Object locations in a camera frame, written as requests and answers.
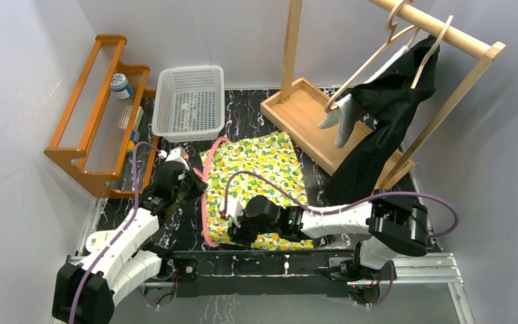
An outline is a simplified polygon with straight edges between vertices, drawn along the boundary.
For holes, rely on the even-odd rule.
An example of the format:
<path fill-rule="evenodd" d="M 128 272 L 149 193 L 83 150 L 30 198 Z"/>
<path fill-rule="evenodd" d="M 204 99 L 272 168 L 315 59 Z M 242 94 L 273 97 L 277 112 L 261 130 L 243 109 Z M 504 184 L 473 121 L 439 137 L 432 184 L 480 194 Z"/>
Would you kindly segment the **yellow green patterned cloth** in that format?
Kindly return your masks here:
<path fill-rule="evenodd" d="M 202 197 L 202 235 L 212 247 L 233 244 L 227 234 L 231 221 L 220 216 L 224 196 L 246 204 L 263 195 L 279 206 L 307 204 L 304 175 L 285 132 L 231 142 L 220 137 L 199 154 L 207 183 Z"/>

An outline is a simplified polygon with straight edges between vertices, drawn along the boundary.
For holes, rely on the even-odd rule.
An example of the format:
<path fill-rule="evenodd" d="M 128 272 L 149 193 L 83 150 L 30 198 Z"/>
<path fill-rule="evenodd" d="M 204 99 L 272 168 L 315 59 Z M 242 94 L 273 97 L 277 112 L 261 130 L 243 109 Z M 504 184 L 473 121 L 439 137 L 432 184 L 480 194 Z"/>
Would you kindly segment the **white cloth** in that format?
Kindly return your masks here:
<path fill-rule="evenodd" d="M 402 46 L 395 52 L 376 72 L 374 72 L 364 84 L 370 83 L 384 73 L 398 58 L 409 51 L 409 47 Z M 337 135 L 335 136 L 334 146 L 342 148 L 349 140 L 356 121 L 365 115 L 364 110 L 353 100 L 349 93 L 336 102 L 336 109 L 333 109 L 318 124 L 319 129 L 331 128 L 338 125 Z"/>

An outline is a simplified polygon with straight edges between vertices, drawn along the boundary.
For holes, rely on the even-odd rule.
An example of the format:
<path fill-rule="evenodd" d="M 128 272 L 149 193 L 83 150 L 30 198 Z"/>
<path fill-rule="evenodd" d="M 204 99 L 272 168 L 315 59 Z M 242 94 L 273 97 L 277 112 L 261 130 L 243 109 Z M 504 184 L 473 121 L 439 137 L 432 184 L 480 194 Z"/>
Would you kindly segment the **black skirt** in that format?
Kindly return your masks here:
<path fill-rule="evenodd" d="M 432 35 L 421 40 L 377 79 L 352 88 L 353 100 L 378 123 L 330 177 L 324 191 L 329 205 L 345 205 L 371 195 L 386 162 L 404 139 L 418 105 L 436 91 L 439 48 L 425 65 L 417 86 L 410 89 L 418 66 L 435 40 Z"/>

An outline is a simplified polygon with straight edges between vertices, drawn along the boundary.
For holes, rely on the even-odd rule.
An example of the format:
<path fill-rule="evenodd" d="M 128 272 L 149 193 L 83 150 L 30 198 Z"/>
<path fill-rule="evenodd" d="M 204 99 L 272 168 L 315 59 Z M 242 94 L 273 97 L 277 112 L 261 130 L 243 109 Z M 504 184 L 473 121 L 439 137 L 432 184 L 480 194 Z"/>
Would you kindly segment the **beige wooden hanger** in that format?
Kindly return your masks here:
<path fill-rule="evenodd" d="M 439 47 L 441 41 L 443 40 L 445 34 L 447 33 L 447 30 L 449 29 L 449 27 L 451 25 L 453 18 L 454 18 L 454 15 L 450 15 L 447 18 L 446 22 L 444 23 L 444 26 L 442 27 L 442 30 L 440 31 L 440 34 L 436 37 L 434 44 L 430 47 L 429 51 L 424 55 L 420 65 L 418 66 L 418 69 L 416 70 L 416 74 L 414 76 L 413 82 L 411 83 L 410 89 L 414 89 L 417 86 L 425 65 L 427 64 L 427 62 L 431 58 L 431 56 L 434 54 L 435 50 Z"/>

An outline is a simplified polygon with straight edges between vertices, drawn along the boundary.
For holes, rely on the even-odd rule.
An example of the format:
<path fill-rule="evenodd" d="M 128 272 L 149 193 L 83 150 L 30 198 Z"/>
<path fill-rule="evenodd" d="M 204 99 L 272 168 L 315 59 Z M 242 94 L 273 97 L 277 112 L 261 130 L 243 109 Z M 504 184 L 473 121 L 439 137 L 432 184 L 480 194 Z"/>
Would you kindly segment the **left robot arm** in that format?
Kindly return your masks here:
<path fill-rule="evenodd" d="M 166 281 L 174 262 L 144 245 L 178 203 L 201 196 L 206 184 L 183 158 L 165 161 L 120 226 L 94 252 L 57 273 L 52 316 L 65 323 L 109 323 L 116 306 L 154 277 Z"/>

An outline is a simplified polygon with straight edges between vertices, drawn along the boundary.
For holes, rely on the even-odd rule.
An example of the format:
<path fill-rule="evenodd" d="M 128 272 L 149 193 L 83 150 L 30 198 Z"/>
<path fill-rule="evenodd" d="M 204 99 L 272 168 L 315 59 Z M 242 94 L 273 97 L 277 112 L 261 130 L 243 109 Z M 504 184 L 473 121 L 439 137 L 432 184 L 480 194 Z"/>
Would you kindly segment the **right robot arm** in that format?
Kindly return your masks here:
<path fill-rule="evenodd" d="M 231 221 L 227 230 L 231 240 L 247 247 L 260 234 L 278 234 L 291 242 L 369 234 L 353 260 L 353 272 L 361 279 L 371 279 L 399 255 L 422 257 L 427 253 L 427 208 L 393 193 L 354 207 L 282 207 L 265 196 L 255 196 L 243 206 L 235 198 L 222 198 L 220 212 Z"/>

